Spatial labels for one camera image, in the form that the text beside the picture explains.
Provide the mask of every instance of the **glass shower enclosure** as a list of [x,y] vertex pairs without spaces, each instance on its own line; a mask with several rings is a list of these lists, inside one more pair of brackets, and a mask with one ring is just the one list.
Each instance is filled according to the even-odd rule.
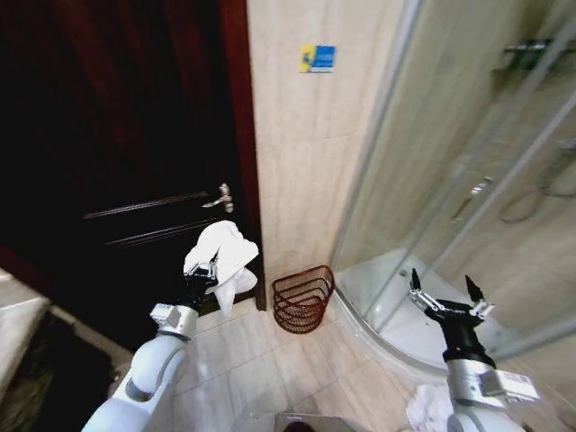
[[406,299],[496,304],[497,360],[576,329],[576,7],[407,2],[332,267],[384,347],[444,369],[441,331]]

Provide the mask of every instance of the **door handle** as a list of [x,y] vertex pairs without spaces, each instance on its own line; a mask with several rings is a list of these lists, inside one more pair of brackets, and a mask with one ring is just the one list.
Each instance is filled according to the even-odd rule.
[[473,187],[470,190],[468,196],[464,199],[464,201],[462,201],[462,204],[460,204],[458,210],[456,210],[456,212],[452,215],[452,218],[450,218],[450,221],[454,225],[462,222],[462,213],[464,213],[464,210],[466,210],[468,204],[474,201],[474,198],[476,198],[476,196],[484,192],[484,190],[486,190],[486,188],[490,185],[490,183],[492,183],[492,177],[484,177],[481,182],[479,182],[475,187]]
[[232,202],[232,195],[230,195],[230,188],[228,187],[227,184],[222,183],[219,189],[220,189],[220,198],[212,202],[207,202],[202,207],[204,209],[209,209],[211,207],[217,206],[218,204],[224,204],[224,211],[226,213],[234,212],[234,203]]

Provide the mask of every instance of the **blue sticker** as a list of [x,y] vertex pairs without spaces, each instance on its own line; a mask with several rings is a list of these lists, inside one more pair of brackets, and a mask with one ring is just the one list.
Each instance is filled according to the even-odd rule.
[[332,72],[336,47],[331,45],[304,45],[301,47],[301,72]]

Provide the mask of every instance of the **shower hose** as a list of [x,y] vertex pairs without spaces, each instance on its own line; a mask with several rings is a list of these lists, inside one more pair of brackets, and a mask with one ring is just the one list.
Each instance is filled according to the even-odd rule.
[[[563,199],[576,198],[576,190],[570,193],[559,193],[554,190],[554,183],[558,177],[570,167],[574,160],[576,160],[576,148],[561,150],[561,154],[546,168],[540,180],[532,188],[512,198],[500,209],[498,214],[499,219],[506,223],[527,221],[540,211],[547,196]],[[533,203],[530,208],[527,209],[526,213],[517,217],[509,215],[513,207],[530,198],[533,199]]]

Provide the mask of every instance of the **shower base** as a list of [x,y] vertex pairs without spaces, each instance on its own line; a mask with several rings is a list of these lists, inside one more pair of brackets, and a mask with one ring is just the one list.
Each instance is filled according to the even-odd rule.
[[[412,267],[421,275],[426,269],[417,257],[409,256],[400,269],[404,272],[397,271],[389,286],[374,300],[405,253],[405,249],[396,249],[336,272],[337,287],[388,345],[417,363],[445,370],[442,353],[446,350],[446,344],[440,326],[406,298]],[[432,271],[422,280],[422,286],[435,298],[470,302],[464,287],[455,288]],[[477,328],[477,333],[488,353],[518,336],[492,317]]]

